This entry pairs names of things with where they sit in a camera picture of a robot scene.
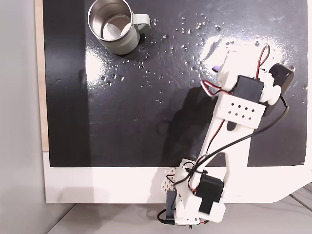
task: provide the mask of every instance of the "wall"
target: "wall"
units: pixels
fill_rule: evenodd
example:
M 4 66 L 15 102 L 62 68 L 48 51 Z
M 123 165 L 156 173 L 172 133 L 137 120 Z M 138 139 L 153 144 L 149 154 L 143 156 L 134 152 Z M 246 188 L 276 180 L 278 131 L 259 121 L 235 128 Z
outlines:
M 34 1 L 0 1 L 0 29 L 0 233 L 45 234 L 73 205 L 44 199 Z

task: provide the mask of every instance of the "mug handle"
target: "mug handle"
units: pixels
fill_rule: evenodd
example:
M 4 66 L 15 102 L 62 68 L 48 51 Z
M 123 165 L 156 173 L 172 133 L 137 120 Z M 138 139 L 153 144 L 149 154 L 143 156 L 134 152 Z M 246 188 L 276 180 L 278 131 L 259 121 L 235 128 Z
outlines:
M 147 33 L 151 29 L 150 17 L 147 14 L 133 14 L 133 24 L 138 25 L 140 34 Z

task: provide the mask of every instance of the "stainless steel mug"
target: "stainless steel mug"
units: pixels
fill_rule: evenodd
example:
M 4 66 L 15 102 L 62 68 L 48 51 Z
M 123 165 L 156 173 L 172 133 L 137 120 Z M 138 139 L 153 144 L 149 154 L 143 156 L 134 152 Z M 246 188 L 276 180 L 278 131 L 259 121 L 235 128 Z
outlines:
M 125 0 L 96 0 L 89 9 L 88 24 L 105 48 L 117 55 L 133 51 L 140 34 L 151 29 L 150 17 L 134 14 Z

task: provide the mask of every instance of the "white robotic arm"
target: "white robotic arm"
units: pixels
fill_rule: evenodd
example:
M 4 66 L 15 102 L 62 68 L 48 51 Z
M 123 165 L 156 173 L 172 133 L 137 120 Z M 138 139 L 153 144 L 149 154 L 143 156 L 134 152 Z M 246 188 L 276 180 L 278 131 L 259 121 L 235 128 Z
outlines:
M 270 112 L 269 109 L 273 108 L 293 78 L 293 72 L 281 64 L 273 66 L 270 73 L 260 69 L 266 48 L 270 51 L 269 46 L 263 48 L 258 66 L 254 66 L 257 60 L 236 51 L 227 54 L 217 73 L 219 97 L 200 157 L 192 163 L 193 167 L 184 168 L 191 163 L 185 165 L 187 161 L 183 160 L 179 168 L 172 169 L 174 189 L 167 191 L 167 218 L 171 220 L 170 224 L 199 224 L 201 219 L 222 220 L 227 184 L 243 178 L 244 168 L 247 167 L 250 137 L 240 139 L 250 136 L 258 128 L 262 116 Z M 206 88 L 204 84 L 209 85 L 209 82 L 202 81 L 203 88 Z M 225 176 L 207 174 L 204 169 L 217 155 L 215 151 L 235 141 L 238 142 L 218 151 L 226 157 Z

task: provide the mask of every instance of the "perforated bracket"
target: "perforated bracket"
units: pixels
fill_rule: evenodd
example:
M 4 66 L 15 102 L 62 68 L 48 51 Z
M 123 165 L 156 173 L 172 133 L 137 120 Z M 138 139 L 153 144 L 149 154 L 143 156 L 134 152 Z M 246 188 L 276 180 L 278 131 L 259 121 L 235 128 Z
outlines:
M 221 94 L 214 115 L 249 128 L 257 129 L 265 106 L 228 94 Z

